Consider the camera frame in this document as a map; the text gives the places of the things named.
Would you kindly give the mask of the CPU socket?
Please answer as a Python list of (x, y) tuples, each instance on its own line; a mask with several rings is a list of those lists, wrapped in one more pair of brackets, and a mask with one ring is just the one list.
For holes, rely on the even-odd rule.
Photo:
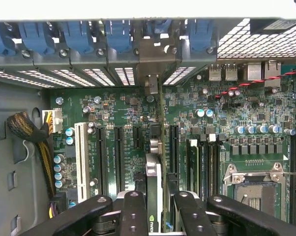
[(226, 168), (222, 194), (249, 207), (288, 222), (287, 180), (282, 163), (270, 170), (239, 171), (234, 163)]

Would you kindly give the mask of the white PCI expansion slot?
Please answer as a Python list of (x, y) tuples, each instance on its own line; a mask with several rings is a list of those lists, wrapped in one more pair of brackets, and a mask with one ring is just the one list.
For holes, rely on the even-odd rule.
[(90, 197), (89, 191), (89, 150), (87, 123), (74, 124), (75, 129), (75, 152), (76, 152), (76, 177), (78, 203)]

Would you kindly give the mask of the short black expansion slot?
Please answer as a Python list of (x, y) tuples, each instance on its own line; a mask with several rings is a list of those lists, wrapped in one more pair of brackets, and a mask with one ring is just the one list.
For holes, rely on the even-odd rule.
[(133, 126), (133, 144), (134, 149), (142, 148), (142, 127), (139, 125)]

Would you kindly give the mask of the green motherboard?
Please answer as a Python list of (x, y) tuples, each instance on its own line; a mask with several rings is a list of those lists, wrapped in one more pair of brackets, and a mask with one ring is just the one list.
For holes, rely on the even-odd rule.
[[(178, 186), (187, 189), (187, 140), (198, 140), (201, 201), (210, 197), (209, 134), (216, 135), (224, 148), (220, 155), (220, 173), (215, 167), (215, 193), (222, 195), (222, 179), (229, 164), (239, 171), (270, 170), (280, 162), (284, 172), (291, 172), (291, 137), (296, 137), (296, 65), (281, 65), (280, 87), (266, 88), (265, 82), (252, 85), (245, 80), (247, 65), (237, 65), (238, 80), (209, 81), (208, 72), (191, 78), (181, 86), (163, 88), (166, 182), (165, 211), (160, 233), (181, 235), (170, 219), (167, 175), (170, 174), (169, 127), (179, 127)], [(99, 192), (96, 127), (104, 126), (107, 153), (107, 188), (109, 196), (118, 196), (116, 180), (114, 128), (124, 129), (125, 190), (135, 189), (134, 175), (146, 174), (149, 123), (155, 118), (155, 105), (149, 103), (141, 88), (58, 89), (51, 93), (55, 110), (62, 110), (63, 128), (53, 136), (54, 170), (57, 195), (50, 202), (54, 216), (78, 204), (74, 124), (87, 123), (90, 197)], [(133, 126), (142, 127), (142, 148), (134, 149)], [(202, 148), (207, 142), (207, 198), (202, 197)], [(288, 218), (290, 220), (290, 177), (287, 180)]]

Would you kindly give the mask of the white power connector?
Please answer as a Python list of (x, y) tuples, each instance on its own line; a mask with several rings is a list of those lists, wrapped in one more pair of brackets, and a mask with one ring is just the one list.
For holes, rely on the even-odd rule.
[(62, 110), (43, 110), (42, 121), (47, 123), (49, 135), (52, 133), (60, 133), (62, 131)]

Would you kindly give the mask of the grey metal PC case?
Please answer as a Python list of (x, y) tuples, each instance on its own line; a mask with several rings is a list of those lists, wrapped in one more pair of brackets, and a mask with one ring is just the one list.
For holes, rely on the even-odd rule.
[[(168, 33), (150, 37), (148, 20), (172, 20)], [(190, 48), (189, 19), (213, 20), (211, 46)], [(106, 20), (129, 20), (132, 49), (119, 54), (107, 44)], [(88, 21), (94, 51), (79, 54), (65, 41), (62, 22)], [(28, 49), (19, 23), (46, 22), (55, 53)], [(50, 202), (57, 195), (53, 136), (42, 121), (54, 110), (51, 93), (58, 89), (145, 88), (140, 84), (142, 39), (173, 39), (176, 63), (163, 85), (177, 87), (208, 72), (212, 64), (262, 64), (274, 60), (296, 65), (296, 0), (0, 0), (16, 54), (0, 56), (0, 236), (20, 236), (55, 217)]]

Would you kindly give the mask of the metal USB port block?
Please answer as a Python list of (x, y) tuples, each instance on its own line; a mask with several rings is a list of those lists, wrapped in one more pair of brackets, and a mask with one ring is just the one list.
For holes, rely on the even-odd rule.
[(219, 64), (212, 64), (208, 67), (208, 80), (221, 81), (221, 66)]
[(236, 64), (225, 64), (225, 80), (226, 81), (237, 81), (238, 71)]

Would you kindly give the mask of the metal rear port block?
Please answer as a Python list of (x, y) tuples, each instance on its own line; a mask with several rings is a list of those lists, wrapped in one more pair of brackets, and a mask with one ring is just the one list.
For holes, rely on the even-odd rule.
[(262, 64), (260, 62), (252, 62), (247, 64), (247, 80), (260, 80), (262, 78)]

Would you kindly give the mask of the metal network port block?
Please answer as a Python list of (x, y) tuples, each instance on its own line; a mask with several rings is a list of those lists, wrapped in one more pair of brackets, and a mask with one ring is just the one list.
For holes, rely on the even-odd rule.
[[(276, 77), (281, 74), (281, 63), (270, 60), (265, 63), (265, 79), (268, 79), (270, 77)], [(273, 79), (273, 80), (266, 80), (265, 81), (265, 87), (266, 88), (274, 88), (274, 87), (280, 87), (281, 80), (280, 79)]]

